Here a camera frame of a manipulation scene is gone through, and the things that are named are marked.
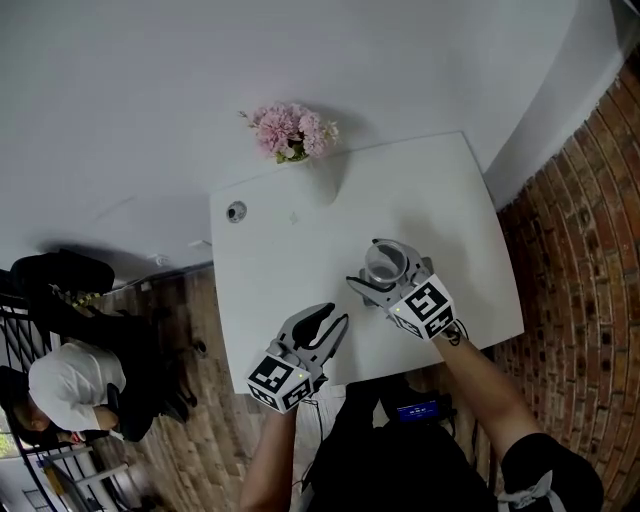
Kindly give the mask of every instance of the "transparent cup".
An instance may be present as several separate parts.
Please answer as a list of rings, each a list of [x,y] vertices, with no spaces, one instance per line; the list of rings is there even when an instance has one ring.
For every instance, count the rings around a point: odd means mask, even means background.
[[[407,255],[399,243],[380,240],[367,250],[364,268],[373,281],[392,284],[404,275],[407,269]]]

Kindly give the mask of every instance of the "white wall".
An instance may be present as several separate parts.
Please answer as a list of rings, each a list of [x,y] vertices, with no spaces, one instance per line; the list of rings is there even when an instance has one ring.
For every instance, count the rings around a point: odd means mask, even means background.
[[[98,247],[118,277],[210,258],[207,194],[273,170],[236,117],[275,99],[343,149],[464,130],[487,168],[578,0],[5,0],[0,267]]]
[[[484,175],[496,209],[589,117],[622,66],[623,49],[637,41],[637,26],[620,1],[580,0],[540,90]]]

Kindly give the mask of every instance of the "pink flower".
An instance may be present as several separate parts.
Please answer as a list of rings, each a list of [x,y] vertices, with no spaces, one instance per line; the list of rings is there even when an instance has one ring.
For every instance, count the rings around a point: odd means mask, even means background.
[[[320,116],[315,112],[307,112],[300,118],[298,129],[305,135],[317,134],[320,131]]]
[[[322,132],[318,131],[310,135],[305,133],[302,145],[307,155],[318,158],[327,150],[328,142]]]
[[[249,119],[244,112],[242,117]],[[330,143],[337,143],[336,123],[323,123],[320,116],[296,103],[274,103],[256,110],[250,118],[250,127],[256,129],[256,138],[262,151],[268,156],[290,159],[322,156]],[[292,142],[302,141],[304,153],[290,147]]]
[[[300,140],[298,122],[291,109],[281,103],[266,109],[258,123],[260,147],[268,155],[275,155],[288,147],[289,140]]]

